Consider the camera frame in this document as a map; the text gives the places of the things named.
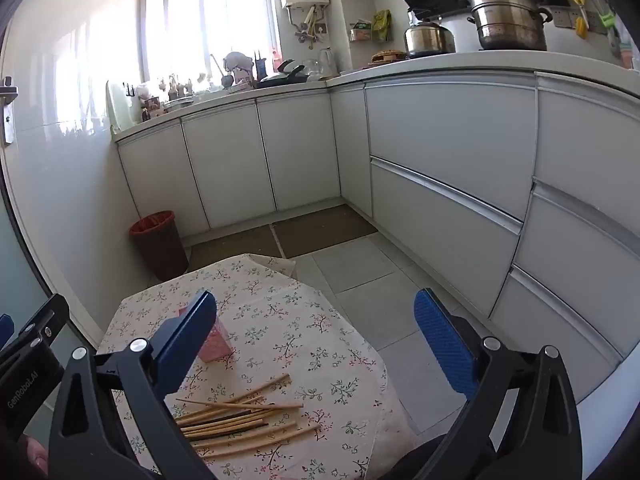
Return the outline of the person's left hand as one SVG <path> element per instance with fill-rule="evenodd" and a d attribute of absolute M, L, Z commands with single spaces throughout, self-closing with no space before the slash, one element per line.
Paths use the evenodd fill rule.
<path fill-rule="evenodd" d="M 35 438 L 23 434 L 20 439 L 22 448 L 29 463 L 34 466 L 44 478 L 49 478 L 49 455 L 44 446 Z"/>

